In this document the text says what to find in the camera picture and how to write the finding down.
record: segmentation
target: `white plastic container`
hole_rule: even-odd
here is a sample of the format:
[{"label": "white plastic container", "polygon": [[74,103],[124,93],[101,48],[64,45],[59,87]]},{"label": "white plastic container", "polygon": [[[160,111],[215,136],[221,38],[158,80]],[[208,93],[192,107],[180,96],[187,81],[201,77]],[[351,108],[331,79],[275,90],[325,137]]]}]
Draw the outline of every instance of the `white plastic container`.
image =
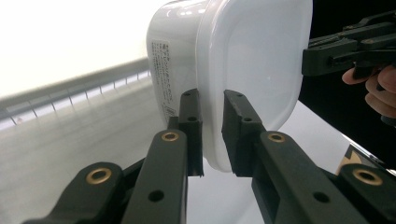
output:
[{"label": "white plastic container", "polygon": [[267,130],[290,116],[302,83],[310,0],[191,0],[169,3],[148,28],[148,60],[163,120],[179,97],[198,88],[204,155],[231,171],[221,136],[223,91],[246,95]]}]

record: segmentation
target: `screw hole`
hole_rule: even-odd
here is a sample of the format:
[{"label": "screw hole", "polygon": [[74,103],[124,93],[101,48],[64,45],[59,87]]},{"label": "screw hole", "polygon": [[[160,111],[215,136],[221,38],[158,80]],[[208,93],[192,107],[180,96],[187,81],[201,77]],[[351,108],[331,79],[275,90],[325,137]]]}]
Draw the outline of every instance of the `screw hole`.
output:
[{"label": "screw hole", "polygon": [[172,142],[178,139],[177,133],[164,133],[163,134],[163,141]]},{"label": "screw hole", "polygon": [[327,196],[326,194],[322,193],[322,192],[315,192],[314,193],[314,198],[321,203],[329,203],[330,202],[330,198],[329,196]]},{"label": "screw hole", "polygon": [[364,169],[355,169],[353,170],[352,174],[355,178],[359,179],[359,181],[373,186],[380,186],[382,185],[382,179],[377,174],[364,170]]},{"label": "screw hole", "polygon": [[164,194],[161,190],[154,190],[148,195],[148,199],[153,203],[157,203],[161,201],[163,197]]},{"label": "screw hole", "polygon": [[271,133],[270,135],[268,135],[268,138],[273,141],[273,142],[277,142],[277,143],[282,143],[285,141],[285,137],[278,134],[278,133]]},{"label": "screw hole", "polygon": [[106,175],[106,171],[98,171],[92,175],[92,179],[100,179]]},{"label": "screw hole", "polygon": [[196,117],[189,117],[189,118],[187,118],[187,120],[188,121],[197,121],[197,118]]},{"label": "screw hole", "polygon": [[367,180],[375,180],[375,177],[367,173],[359,173],[359,176]]},{"label": "screw hole", "polygon": [[106,182],[111,177],[111,170],[108,168],[97,168],[87,175],[86,181],[89,184],[97,185]]}]

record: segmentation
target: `human hand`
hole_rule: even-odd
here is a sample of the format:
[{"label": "human hand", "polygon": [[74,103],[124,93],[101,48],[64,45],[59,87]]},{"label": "human hand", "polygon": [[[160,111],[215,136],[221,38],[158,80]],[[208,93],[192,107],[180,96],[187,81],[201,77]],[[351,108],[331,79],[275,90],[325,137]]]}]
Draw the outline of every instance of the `human hand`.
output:
[{"label": "human hand", "polygon": [[352,68],[346,71],[343,81],[348,85],[366,81],[366,89],[369,92],[365,96],[367,104],[379,114],[396,119],[396,68],[389,65],[382,70],[375,69],[370,77],[360,79],[353,78],[354,70]]}]

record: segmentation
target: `black plastic part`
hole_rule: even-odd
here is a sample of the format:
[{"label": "black plastic part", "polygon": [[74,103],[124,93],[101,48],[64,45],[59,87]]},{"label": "black plastic part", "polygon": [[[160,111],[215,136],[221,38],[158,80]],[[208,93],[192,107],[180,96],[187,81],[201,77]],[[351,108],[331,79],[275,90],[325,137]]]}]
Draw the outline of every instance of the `black plastic part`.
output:
[{"label": "black plastic part", "polygon": [[347,63],[334,65],[331,58],[345,52],[355,51],[357,48],[358,41],[344,38],[328,45],[305,49],[303,51],[302,73],[304,76],[314,77],[347,70],[353,67],[352,60],[348,60]]},{"label": "black plastic part", "polygon": [[287,135],[266,132],[248,99],[225,91],[223,138],[233,171],[252,176],[265,223],[367,223]]},{"label": "black plastic part", "polygon": [[245,95],[224,92],[224,114],[221,129],[231,167],[237,176],[252,176],[252,140],[265,131],[262,120]]},{"label": "black plastic part", "polygon": [[396,181],[379,169],[349,164],[339,175],[339,188],[370,223],[396,223]]},{"label": "black plastic part", "polygon": [[178,117],[170,117],[167,129],[178,129]]},{"label": "black plastic part", "polygon": [[204,175],[202,153],[202,116],[198,90],[184,92],[180,97],[178,128],[187,135],[188,176]]},{"label": "black plastic part", "polygon": [[363,77],[369,77],[374,70],[374,66],[372,63],[368,62],[356,62],[355,63],[355,71],[353,73],[353,78],[359,79]]},{"label": "black plastic part", "polygon": [[374,16],[369,16],[361,19],[359,23],[348,25],[344,27],[344,31],[352,30],[356,28],[361,28],[363,26],[371,25],[374,23],[384,22],[384,21],[394,21],[396,10],[392,10],[389,12],[380,13]]},{"label": "black plastic part", "polygon": [[[256,146],[256,172],[253,179],[260,186],[272,183],[279,201],[269,210],[275,219],[265,223],[367,223],[355,207],[309,159],[292,138],[284,133],[265,132]],[[255,191],[261,197],[261,191]],[[258,200],[262,214],[268,205]]]},{"label": "black plastic part", "polygon": [[392,119],[392,118],[389,118],[386,116],[381,116],[381,120],[382,120],[382,122],[384,122],[390,126],[396,127],[396,119]]},{"label": "black plastic part", "polygon": [[185,223],[187,181],[186,134],[157,133],[121,223]]},{"label": "black plastic part", "polygon": [[[105,173],[98,169],[110,170],[110,177],[97,184],[90,184],[87,176],[101,179]],[[111,223],[124,197],[121,168],[113,163],[98,162],[82,169],[70,182],[48,216],[34,219],[25,224],[53,223]]]},{"label": "black plastic part", "polygon": [[134,188],[134,185],[136,184],[136,179],[139,176],[140,170],[142,169],[144,162],[145,159],[142,159],[123,170],[125,188]]}]

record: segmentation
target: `finger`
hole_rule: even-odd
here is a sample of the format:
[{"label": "finger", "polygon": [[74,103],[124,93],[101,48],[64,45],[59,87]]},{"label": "finger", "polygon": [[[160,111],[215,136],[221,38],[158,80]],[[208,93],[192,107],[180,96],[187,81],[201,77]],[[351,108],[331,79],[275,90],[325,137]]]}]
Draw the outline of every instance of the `finger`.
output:
[{"label": "finger", "polygon": [[378,82],[386,91],[396,93],[396,68],[393,65],[384,68],[379,73]]},{"label": "finger", "polygon": [[367,104],[379,114],[396,119],[396,108],[378,100],[374,95],[368,93],[365,97]]},{"label": "finger", "polygon": [[349,70],[347,70],[344,74],[343,74],[343,81],[348,84],[348,85],[353,85],[353,84],[358,84],[361,83],[365,80],[368,79],[368,77],[364,77],[364,78],[359,78],[359,79],[355,79],[353,77],[353,73],[355,72],[355,68],[351,68]]},{"label": "finger", "polygon": [[379,91],[376,86],[378,85],[378,76],[370,77],[366,81],[366,89],[370,92],[376,99],[384,102],[386,105],[391,107],[396,107],[396,93],[390,91]]}]

